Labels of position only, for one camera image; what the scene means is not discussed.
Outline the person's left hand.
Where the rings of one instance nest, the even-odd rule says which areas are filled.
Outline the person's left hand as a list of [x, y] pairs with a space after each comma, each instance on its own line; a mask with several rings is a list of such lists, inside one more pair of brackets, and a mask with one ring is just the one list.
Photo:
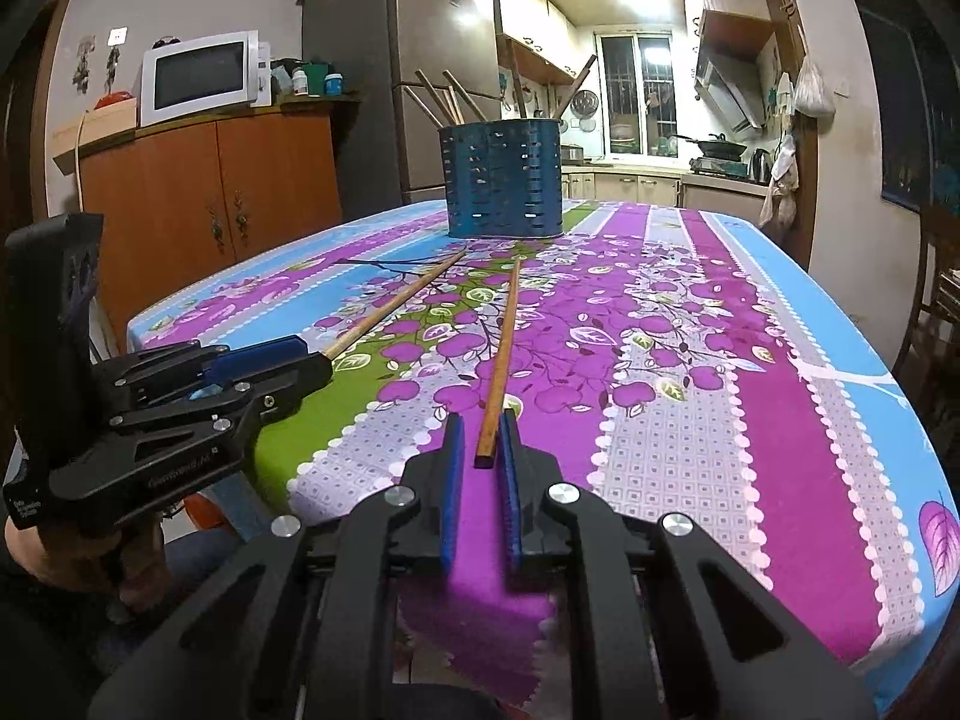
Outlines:
[[156, 518], [86, 538], [64, 528], [18, 528], [8, 517], [2, 544], [3, 603], [24, 605], [47, 587], [109, 595], [140, 611], [158, 605], [172, 583]]

